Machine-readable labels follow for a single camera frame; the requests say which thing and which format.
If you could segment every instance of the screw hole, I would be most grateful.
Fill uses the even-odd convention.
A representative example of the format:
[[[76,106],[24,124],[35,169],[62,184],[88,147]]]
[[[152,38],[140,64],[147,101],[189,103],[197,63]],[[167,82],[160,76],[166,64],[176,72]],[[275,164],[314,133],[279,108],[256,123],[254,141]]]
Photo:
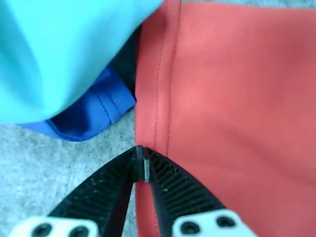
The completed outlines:
[[[38,225],[32,232],[32,237],[46,237],[49,235],[52,226],[49,223]]]
[[[84,226],[78,226],[74,228],[70,234],[69,237],[88,237],[89,230]]]
[[[196,223],[188,221],[182,224],[181,232],[185,235],[194,235],[199,233],[200,229]]]
[[[221,216],[216,220],[219,227],[233,227],[235,226],[235,221],[227,216]]]

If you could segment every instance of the turquoise fabric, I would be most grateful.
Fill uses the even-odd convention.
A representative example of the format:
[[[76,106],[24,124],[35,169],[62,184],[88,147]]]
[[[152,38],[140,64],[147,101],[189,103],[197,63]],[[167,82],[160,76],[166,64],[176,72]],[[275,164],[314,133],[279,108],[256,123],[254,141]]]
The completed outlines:
[[[162,0],[0,0],[0,123],[81,97]]]

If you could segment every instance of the stitching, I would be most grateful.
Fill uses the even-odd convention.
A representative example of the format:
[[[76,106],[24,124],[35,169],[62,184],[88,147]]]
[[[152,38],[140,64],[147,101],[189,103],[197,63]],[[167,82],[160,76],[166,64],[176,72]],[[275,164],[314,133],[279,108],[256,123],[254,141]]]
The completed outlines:
[[[170,66],[170,74],[169,74],[169,84],[168,84],[168,122],[167,122],[167,148],[166,148],[166,156],[168,156],[169,153],[169,146],[170,146],[170,114],[171,114],[171,109],[170,109],[170,85],[171,85],[171,79],[172,79],[172,68],[173,68],[173,61],[174,57],[176,54],[176,48],[177,48],[177,43],[178,43],[178,38],[179,38],[179,28],[180,28],[180,16],[181,16],[181,6],[182,6],[182,1],[179,3],[179,13],[178,13],[178,22],[177,22],[177,32],[176,32],[176,39],[174,43],[174,48],[172,50],[172,59],[171,59],[171,66]]]
[[[166,11],[168,11],[168,0],[166,0]],[[162,58],[162,52],[163,52],[163,46],[164,46],[164,41],[165,41],[165,36],[166,36],[166,27],[165,25],[163,26],[163,33],[162,33],[162,41],[161,41],[161,46],[160,46],[160,54],[159,54],[159,61],[158,61],[158,71],[157,71],[157,77],[156,77],[156,118],[155,118],[155,135],[154,135],[154,150],[156,149],[156,141],[157,141],[157,124],[158,124],[158,79],[160,75],[160,66],[161,66],[161,58]],[[155,208],[153,208],[154,211],[154,218],[155,218],[155,236],[159,237],[160,236],[160,231],[158,228],[158,219],[157,219],[157,214]]]
[[[109,95],[110,100],[112,101],[112,103],[114,104],[114,107],[116,108],[116,110],[118,111],[119,116],[122,116],[122,114],[119,111],[119,108],[117,107],[116,103],[114,102],[114,99],[112,98],[110,92],[108,92],[107,90],[105,90],[105,92]]]
[[[168,9],[168,0],[166,1],[166,9]],[[156,149],[156,142],[157,142],[157,124],[158,124],[158,79],[160,75],[160,66],[161,66],[161,58],[162,58],[162,51],[163,51],[163,45],[165,41],[165,26],[163,26],[163,37],[161,41],[160,46],[160,54],[159,54],[159,60],[158,60],[158,70],[157,70],[157,76],[156,76],[156,112],[155,112],[155,132],[154,132],[154,150]]]
[[[102,108],[104,109],[105,114],[107,115],[107,117],[109,118],[109,120],[111,121],[111,123],[113,123],[112,120],[111,120],[111,118],[110,118],[110,116],[109,116],[109,114],[108,114],[108,111],[105,109],[105,107],[104,107],[104,105],[103,105],[103,103],[102,103],[102,101],[101,101],[101,99],[100,99],[98,93],[95,91],[94,88],[91,88],[91,89],[93,90],[95,96],[97,97],[97,99],[98,99],[98,101],[100,102]]]

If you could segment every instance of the textured grip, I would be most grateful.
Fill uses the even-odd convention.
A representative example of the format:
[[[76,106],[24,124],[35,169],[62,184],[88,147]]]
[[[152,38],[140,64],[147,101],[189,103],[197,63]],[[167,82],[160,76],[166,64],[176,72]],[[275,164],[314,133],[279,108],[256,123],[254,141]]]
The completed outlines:
[[[225,206],[202,183],[167,157],[144,149],[150,160],[150,183],[162,237],[170,237],[181,216],[223,209]]]
[[[134,182],[136,148],[116,157],[73,190],[49,216],[89,219],[100,236],[120,236]]]

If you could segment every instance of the orange-red fabric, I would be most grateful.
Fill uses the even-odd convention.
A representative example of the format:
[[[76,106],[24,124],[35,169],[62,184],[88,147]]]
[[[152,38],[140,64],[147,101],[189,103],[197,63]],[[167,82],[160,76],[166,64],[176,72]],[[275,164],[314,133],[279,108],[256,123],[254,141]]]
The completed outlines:
[[[142,29],[136,142],[262,237],[315,236],[316,11],[165,0]],[[148,184],[141,237],[158,237]]]

